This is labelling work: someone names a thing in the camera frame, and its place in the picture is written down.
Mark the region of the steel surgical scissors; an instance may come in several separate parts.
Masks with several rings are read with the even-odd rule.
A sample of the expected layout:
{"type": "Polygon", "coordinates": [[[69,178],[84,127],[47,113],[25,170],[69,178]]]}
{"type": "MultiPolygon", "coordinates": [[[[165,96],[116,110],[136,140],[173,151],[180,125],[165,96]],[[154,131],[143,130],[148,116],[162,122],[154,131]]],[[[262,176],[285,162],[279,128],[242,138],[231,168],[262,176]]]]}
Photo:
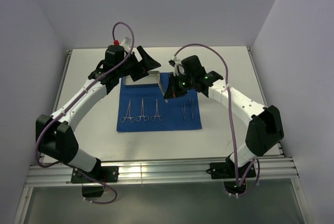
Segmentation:
{"type": "Polygon", "coordinates": [[[151,116],[150,120],[152,122],[158,120],[158,121],[163,121],[164,117],[162,115],[160,115],[159,113],[159,102],[158,99],[156,100],[156,108],[155,108],[155,114],[153,116],[151,116]]]}

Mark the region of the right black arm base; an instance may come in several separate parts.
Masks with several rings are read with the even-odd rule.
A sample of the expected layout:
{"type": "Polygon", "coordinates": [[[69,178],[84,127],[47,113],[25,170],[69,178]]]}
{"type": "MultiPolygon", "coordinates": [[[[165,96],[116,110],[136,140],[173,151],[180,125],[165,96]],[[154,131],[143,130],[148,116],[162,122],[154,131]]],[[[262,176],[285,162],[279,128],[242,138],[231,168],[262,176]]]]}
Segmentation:
{"type": "MultiPolygon", "coordinates": [[[[206,173],[211,176],[212,179],[235,179],[235,166],[230,156],[228,156],[224,162],[212,162],[209,164],[209,169],[206,173]]],[[[246,172],[251,161],[247,162],[242,167],[237,167],[238,177],[242,178],[246,172]]],[[[254,178],[256,176],[254,164],[248,170],[246,178],[254,178]]]]}

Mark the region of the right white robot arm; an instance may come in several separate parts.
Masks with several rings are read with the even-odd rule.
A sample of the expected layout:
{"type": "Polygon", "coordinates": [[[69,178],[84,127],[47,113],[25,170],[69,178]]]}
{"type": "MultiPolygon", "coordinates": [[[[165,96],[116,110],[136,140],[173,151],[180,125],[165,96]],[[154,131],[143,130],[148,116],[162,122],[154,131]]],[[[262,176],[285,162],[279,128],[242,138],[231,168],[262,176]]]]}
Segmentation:
{"type": "Polygon", "coordinates": [[[245,143],[229,156],[237,167],[263,156],[283,139],[284,131],[277,107],[257,103],[230,86],[217,72],[206,72],[196,55],[182,61],[174,57],[169,64],[174,72],[169,74],[164,94],[166,100],[183,97],[194,90],[225,106],[230,116],[236,115],[247,126],[245,143]]]}

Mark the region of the steel fine pointed tweezers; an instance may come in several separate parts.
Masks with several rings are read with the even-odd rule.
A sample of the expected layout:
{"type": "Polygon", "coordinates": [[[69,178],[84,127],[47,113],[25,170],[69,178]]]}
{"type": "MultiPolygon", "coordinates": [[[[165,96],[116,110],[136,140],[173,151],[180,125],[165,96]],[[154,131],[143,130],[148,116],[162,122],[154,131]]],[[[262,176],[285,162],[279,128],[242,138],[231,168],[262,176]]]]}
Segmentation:
{"type": "Polygon", "coordinates": [[[192,120],[194,120],[194,99],[193,98],[189,99],[189,105],[190,105],[192,120]]]}

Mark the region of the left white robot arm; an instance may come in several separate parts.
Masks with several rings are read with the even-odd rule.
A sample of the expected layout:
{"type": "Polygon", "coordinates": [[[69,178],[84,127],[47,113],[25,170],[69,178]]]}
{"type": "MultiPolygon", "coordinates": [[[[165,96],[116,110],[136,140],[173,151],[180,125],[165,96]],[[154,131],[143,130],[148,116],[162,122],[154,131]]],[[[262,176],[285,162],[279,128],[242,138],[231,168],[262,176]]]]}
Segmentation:
{"type": "Polygon", "coordinates": [[[130,76],[138,81],[160,67],[142,46],[137,47],[141,60],[122,45],[108,46],[105,57],[88,76],[83,87],[59,110],[50,116],[40,115],[35,124],[35,154],[44,154],[69,167],[98,178],[101,160],[79,148],[74,131],[96,103],[117,86],[120,79],[130,76]]]}

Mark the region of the metal instrument tray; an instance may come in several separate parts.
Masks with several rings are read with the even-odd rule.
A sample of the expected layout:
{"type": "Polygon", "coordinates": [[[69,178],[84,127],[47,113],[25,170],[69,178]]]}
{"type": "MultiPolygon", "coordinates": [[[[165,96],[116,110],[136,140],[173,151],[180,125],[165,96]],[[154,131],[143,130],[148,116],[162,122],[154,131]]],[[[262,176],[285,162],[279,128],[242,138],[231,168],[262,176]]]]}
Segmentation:
{"type": "Polygon", "coordinates": [[[160,82],[160,72],[159,71],[148,71],[148,76],[141,78],[137,81],[133,81],[130,76],[122,78],[123,85],[126,88],[141,88],[141,87],[158,87],[160,82]]]}

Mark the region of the steel needle holder forceps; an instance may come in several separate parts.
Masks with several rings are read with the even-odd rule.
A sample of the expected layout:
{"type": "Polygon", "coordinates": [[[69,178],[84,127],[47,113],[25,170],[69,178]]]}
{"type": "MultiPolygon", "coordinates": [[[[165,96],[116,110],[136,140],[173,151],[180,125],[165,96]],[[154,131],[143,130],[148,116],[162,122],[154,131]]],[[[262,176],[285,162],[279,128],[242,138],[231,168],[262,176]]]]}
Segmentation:
{"type": "Polygon", "coordinates": [[[126,121],[135,122],[135,118],[131,116],[131,104],[132,102],[129,100],[126,115],[120,118],[120,123],[125,123],[126,121]]]}

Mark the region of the blue surgical drape cloth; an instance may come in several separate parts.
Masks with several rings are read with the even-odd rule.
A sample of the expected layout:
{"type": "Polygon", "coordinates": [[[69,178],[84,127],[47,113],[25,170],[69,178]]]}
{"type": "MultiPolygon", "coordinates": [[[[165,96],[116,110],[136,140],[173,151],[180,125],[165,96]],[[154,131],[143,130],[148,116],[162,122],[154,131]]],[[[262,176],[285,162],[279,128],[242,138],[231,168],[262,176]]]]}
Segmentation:
{"type": "Polygon", "coordinates": [[[116,130],[120,133],[156,132],[156,131],[191,131],[202,129],[198,95],[194,90],[188,91],[186,96],[164,100],[159,87],[126,88],[121,79],[120,101],[118,106],[118,123],[116,130]],[[144,99],[145,115],[149,121],[120,123],[120,118],[126,115],[129,100],[131,100],[131,116],[140,116],[141,99],[144,99]],[[194,120],[192,120],[189,99],[194,99],[194,120]],[[155,114],[156,100],[159,102],[159,113],[163,121],[150,120],[155,114]],[[186,120],[183,118],[181,103],[186,106],[186,120]]]}

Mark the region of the steel hemostat forceps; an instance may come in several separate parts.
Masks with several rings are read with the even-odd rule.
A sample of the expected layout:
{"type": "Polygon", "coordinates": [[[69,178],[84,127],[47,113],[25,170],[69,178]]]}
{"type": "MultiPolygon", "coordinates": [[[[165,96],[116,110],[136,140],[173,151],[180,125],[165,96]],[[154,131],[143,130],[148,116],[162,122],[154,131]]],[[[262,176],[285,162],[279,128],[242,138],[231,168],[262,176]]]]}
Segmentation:
{"type": "Polygon", "coordinates": [[[140,116],[137,116],[135,119],[136,122],[144,121],[147,122],[149,121],[149,116],[145,115],[145,104],[144,104],[144,99],[141,99],[141,110],[140,110],[140,116]]]}

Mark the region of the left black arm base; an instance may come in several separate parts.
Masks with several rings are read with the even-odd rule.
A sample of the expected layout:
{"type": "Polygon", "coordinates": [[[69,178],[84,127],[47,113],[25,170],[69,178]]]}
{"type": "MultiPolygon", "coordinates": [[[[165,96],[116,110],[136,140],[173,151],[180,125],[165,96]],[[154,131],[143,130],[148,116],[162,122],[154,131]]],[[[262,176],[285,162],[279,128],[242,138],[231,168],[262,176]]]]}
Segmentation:
{"type": "MultiPolygon", "coordinates": [[[[72,184],[94,183],[94,181],[89,179],[92,178],[104,184],[116,183],[118,180],[118,172],[119,172],[118,166],[101,166],[96,171],[91,171],[91,172],[86,172],[86,171],[78,172],[76,169],[73,169],[70,182],[72,184]]],[[[102,196],[105,188],[106,187],[101,184],[99,184],[98,186],[82,186],[81,192],[83,197],[98,198],[102,196]]]]}

